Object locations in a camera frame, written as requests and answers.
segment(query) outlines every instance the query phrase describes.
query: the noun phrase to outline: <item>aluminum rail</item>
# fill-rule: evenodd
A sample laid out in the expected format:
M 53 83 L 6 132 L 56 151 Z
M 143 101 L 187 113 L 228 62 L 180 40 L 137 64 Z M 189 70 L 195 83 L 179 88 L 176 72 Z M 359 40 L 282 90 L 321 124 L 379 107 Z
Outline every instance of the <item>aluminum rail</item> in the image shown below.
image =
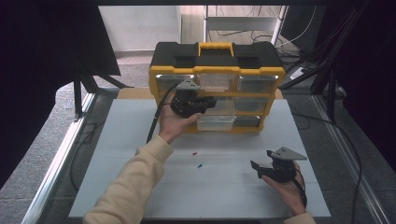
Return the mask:
M 33 198 L 33 201 L 30 204 L 29 209 L 27 210 L 21 222 L 22 224 L 37 223 L 37 221 L 40 219 L 40 216 L 50 196 L 52 188 L 55 185 L 58 175 L 64 166 L 64 161 L 66 160 L 69 151 L 73 146 L 76 136 L 78 135 L 78 131 L 80 130 L 82 123 L 85 119 L 85 114 L 90 108 L 94 97 L 94 93 L 89 93 L 85 96 L 82 102 L 82 112 L 84 116 L 82 116 L 80 119 L 70 125 L 66 136 L 64 137 L 64 140 L 59 146 L 58 152 L 52 160 L 52 163 L 49 166 L 49 169 L 44 176 L 44 179 L 41 182 L 41 185 L 38 188 L 38 191 L 36 192 L 35 197 Z

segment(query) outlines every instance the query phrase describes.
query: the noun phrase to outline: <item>sleeve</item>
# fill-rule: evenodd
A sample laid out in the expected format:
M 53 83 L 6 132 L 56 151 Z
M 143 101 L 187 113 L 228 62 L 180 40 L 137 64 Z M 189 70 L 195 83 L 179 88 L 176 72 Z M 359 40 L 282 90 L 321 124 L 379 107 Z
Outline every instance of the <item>sleeve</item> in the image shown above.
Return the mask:
M 316 224 L 314 218 L 309 213 L 304 213 L 299 216 L 291 217 L 283 221 L 284 224 Z
M 139 147 L 95 207 L 85 214 L 83 223 L 140 223 L 149 196 L 163 177 L 163 165 L 172 153 L 159 135 Z

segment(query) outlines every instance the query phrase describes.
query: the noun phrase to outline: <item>wall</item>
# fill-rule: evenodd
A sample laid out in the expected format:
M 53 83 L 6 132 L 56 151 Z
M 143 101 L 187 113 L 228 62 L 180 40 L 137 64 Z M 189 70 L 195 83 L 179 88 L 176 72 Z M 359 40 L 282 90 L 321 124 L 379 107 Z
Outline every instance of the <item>wall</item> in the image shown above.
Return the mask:
M 99 9 L 114 51 L 154 50 L 160 41 L 180 41 L 178 6 Z

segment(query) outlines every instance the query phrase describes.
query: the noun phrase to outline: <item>metal bracket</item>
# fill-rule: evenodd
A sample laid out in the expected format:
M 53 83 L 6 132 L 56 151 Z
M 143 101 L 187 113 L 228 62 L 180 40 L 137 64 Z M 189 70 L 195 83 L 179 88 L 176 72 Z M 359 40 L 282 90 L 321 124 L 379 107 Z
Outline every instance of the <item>metal bracket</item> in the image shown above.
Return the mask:
M 307 157 L 291 150 L 288 147 L 281 147 L 277 151 L 267 151 L 267 155 L 271 158 L 280 159 L 282 161 L 306 161 Z
M 195 84 L 192 79 L 186 79 L 177 85 L 178 91 L 198 91 L 201 87 Z

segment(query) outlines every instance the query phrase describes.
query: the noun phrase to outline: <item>hand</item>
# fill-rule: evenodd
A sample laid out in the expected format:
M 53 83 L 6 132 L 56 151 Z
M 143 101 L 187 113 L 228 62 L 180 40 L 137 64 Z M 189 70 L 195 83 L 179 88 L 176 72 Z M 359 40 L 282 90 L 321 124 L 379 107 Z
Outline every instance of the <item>hand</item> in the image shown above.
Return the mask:
M 191 115 L 187 119 L 183 119 L 175 114 L 169 105 L 172 102 L 173 96 L 169 97 L 160 115 L 160 133 L 159 136 L 168 144 L 171 144 L 190 124 L 194 123 L 201 117 L 201 113 Z
M 300 171 L 300 165 L 297 162 L 294 162 L 294 164 L 296 169 Z M 288 183 L 281 184 L 266 175 L 263 175 L 262 179 L 269 186 L 276 189 L 276 191 L 280 194 L 282 201 L 289 208 L 293 216 L 298 216 L 300 214 L 306 213 L 303 200 L 301 199 L 300 191 L 297 189 L 293 182 L 290 181 Z M 304 181 L 299 172 L 297 172 L 296 180 L 300 183 L 302 187 L 304 187 Z

